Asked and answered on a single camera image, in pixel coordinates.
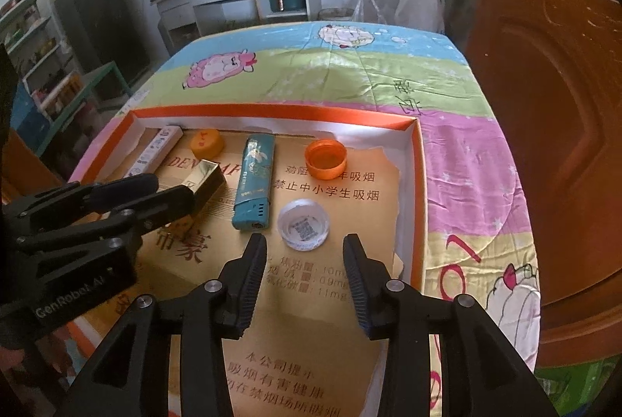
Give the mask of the orange bottle cap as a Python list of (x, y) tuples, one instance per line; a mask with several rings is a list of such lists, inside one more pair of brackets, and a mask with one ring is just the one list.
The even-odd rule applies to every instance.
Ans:
[(190, 149), (196, 159), (215, 161), (225, 149), (225, 139), (216, 129), (199, 130), (191, 140)]
[(346, 171), (347, 149), (337, 140), (315, 140), (305, 148), (305, 162), (313, 178), (332, 180)]

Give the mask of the brown wooden door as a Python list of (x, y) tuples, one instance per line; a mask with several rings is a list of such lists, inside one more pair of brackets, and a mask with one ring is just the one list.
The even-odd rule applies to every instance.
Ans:
[(477, 0), (466, 57), (528, 204), (539, 365), (619, 354), (620, 0)]

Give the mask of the dark green cabinet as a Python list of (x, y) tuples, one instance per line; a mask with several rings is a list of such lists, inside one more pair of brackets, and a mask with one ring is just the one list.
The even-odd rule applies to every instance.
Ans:
[(83, 72), (115, 62), (129, 84), (150, 66), (126, 0), (55, 0), (68, 44)]

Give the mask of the teal lighter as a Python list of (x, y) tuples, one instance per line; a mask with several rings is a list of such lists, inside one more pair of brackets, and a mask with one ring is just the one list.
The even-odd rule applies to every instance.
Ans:
[(269, 227), (274, 148), (272, 134), (251, 134), (246, 141), (232, 218), (238, 231)]

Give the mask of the gold cigarette box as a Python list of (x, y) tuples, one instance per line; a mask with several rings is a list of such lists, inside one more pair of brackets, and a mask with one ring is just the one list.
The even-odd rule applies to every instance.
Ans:
[(181, 184), (193, 193), (194, 206), (190, 215), (196, 217), (222, 184), (225, 184), (225, 175), (218, 163), (201, 159)]

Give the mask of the green storage shelf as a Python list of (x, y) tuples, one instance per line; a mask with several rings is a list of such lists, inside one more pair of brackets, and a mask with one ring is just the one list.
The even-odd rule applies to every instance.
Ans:
[(71, 56), (64, 54), (45, 0), (9, 0), (1, 7), (1, 43), (18, 75), (10, 127), (37, 150), (52, 126), (42, 102), (65, 76)]

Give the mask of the white bottle cap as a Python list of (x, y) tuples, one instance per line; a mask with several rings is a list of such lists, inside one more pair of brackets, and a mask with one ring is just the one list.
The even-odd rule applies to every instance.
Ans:
[(319, 203), (296, 199), (278, 213), (277, 228), (289, 248), (297, 252), (310, 252), (318, 249), (328, 238), (330, 218)]

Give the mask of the green blue carton box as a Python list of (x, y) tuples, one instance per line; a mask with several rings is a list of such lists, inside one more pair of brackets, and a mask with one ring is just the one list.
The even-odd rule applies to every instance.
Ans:
[(560, 416), (583, 416), (620, 360), (618, 355), (580, 365), (536, 368), (535, 375)]

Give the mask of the white slim box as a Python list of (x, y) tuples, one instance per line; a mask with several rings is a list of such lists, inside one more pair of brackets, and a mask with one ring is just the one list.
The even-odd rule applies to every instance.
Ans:
[(154, 173), (182, 137), (179, 126), (165, 126), (150, 141), (126, 172), (126, 177)]

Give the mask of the green stool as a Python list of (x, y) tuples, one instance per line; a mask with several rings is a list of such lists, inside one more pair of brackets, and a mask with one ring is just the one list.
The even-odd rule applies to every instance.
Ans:
[(110, 61), (105, 65), (98, 66), (97, 69), (88, 72), (86, 75), (80, 78), (80, 82), (82, 84), (81, 89), (73, 96), (70, 101), (68, 101), (66, 105), (64, 105), (59, 115), (52, 121), (49, 130), (47, 131), (45, 137), (35, 151), (37, 157), (41, 157), (44, 154), (56, 134), (61, 131), (64, 126), (68, 125), (68, 122), (75, 116), (81, 105), (83, 105), (83, 103), (86, 102), (86, 99), (93, 94), (93, 90), (95, 89), (95, 87), (97, 87), (97, 85), (101, 83), (101, 81), (104, 80), (104, 78), (108, 76), (108, 74), (113, 74), (115, 76), (116, 81), (120, 85), (120, 89), (123, 91), (124, 94), (126, 94), (126, 96), (128, 96), (129, 98), (133, 96), (130, 84), (121, 74), (115, 61)]

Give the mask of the orange-rimmed cardboard tray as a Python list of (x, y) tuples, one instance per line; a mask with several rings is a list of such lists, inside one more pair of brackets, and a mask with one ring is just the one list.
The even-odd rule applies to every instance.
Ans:
[[(421, 279), (427, 213), (418, 121), (302, 105), (140, 108), (114, 123), (77, 179), (122, 177), (165, 126), (179, 126), (183, 135), (158, 168), (163, 187), (180, 184), (197, 166), (190, 144), (203, 129), (225, 139), (217, 158), (225, 184), (184, 239), (163, 230), (145, 236), (138, 282), (71, 324), (80, 350), (93, 353), (137, 295), (185, 295), (240, 256), (248, 234), (234, 229), (232, 216), (243, 148), (249, 135), (268, 133), (275, 153), (267, 266), (250, 328), (224, 345), (233, 410), (238, 416), (360, 414), (381, 347), (357, 324), (342, 241), (357, 234), (393, 276)], [(307, 170), (305, 148), (320, 139), (347, 149), (346, 171), (335, 179), (318, 180)], [(278, 213), (296, 199), (313, 200), (329, 215), (328, 238), (314, 251), (297, 252), (278, 233)]]

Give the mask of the colourful cartoon tablecloth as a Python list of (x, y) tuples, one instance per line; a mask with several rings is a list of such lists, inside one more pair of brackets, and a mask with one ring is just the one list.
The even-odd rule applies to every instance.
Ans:
[[(166, 61), (126, 110), (183, 105), (302, 105), (416, 119), (427, 227), (413, 285), (434, 298), (474, 296), (526, 365), (535, 365), (541, 293), (527, 202), (503, 131), (447, 37), (316, 21), (199, 38)], [(379, 346), (357, 416), (379, 399), (386, 356)]]

